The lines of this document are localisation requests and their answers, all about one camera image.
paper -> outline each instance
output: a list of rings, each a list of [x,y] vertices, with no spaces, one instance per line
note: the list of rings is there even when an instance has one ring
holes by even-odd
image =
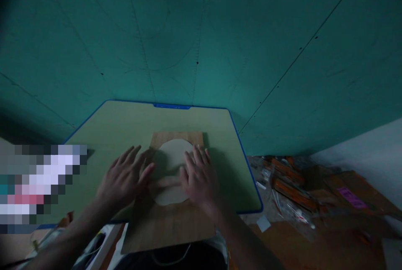
[[[368,208],[362,200],[360,200],[353,192],[347,187],[337,188],[337,191],[346,199],[354,208],[362,209]]]
[[[271,223],[268,221],[266,216],[262,216],[261,218],[259,218],[259,220],[257,221],[257,225],[260,228],[261,232],[264,232],[271,227]]]

cardboard box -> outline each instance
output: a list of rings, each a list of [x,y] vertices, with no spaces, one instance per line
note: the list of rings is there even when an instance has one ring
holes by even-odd
[[[337,207],[345,207],[324,182],[324,178],[331,175],[332,171],[321,165],[316,165],[303,171],[304,189],[307,190],[319,202],[329,203]]]
[[[402,219],[402,211],[355,171],[327,176],[324,183],[351,212]]]
[[[321,165],[316,165],[305,169],[302,173],[304,177],[303,188],[312,191],[325,188],[324,178],[332,174],[332,171]]]

white cable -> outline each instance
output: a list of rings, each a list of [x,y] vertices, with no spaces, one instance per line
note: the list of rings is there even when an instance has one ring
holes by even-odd
[[[96,249],[96,250],[94,250],[92,252],[89,252],[89,253],[85,253],[84,255],[81,255],[80,257],[86,257],[87,255],[91,255],[91,254],[93,254],[95,252],[98,252],[101,247],[102,247],[102,245],[98,249]]]
[[[179,260],[177,260],[177,261],[175,261],[175,262],[170,262],[170,263],[160,263],[160,262],[158,262],[158,260],[156,259],[156,257],[155,257],[155,255],[154,255],[154,252],[152,251],[151,252],[151,257],[152,257],[152,260],[155,262],[155,264],[157,264],[159,267],[167,267],[167,266],[171,266],[171,265],[174,265],[174,264],[178,264],[178,263],[180,263],[185,257],[186,257],[186,255],[187,255],[187,252],[188,252],[188,250],[190,249],[190,246],[191,246],[191,243],[190,244],[188,244],[188,247],[187,247],[187,250],[186,250],[186,252],[184,253],[184,255],[183,255],[183,257],[182,258],[180,258]]]

green wall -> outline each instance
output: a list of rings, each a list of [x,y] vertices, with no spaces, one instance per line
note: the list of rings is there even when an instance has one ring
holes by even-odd
[[[247,154],[402,116],[402,0],[9,0],[0,113],[54,141],[104,100],[226,107]]]

green table top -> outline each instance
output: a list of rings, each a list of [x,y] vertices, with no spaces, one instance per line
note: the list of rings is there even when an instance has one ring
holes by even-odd
[[[261,199],[247,159],[227,109],[168,106],[108,100],[66,141],[86,144],[94,153],[80,174],[73,175],[65,195],[50,205],[50,214],[38,216],[38,224],[58,223],[69,211],[78,216],[90,203],[110,164],[131,145],[149,147],[159,131],[202,131],[216,168],[221,192],[238,213],[260,212]],[[128,214],[120,216],[128,221]]]

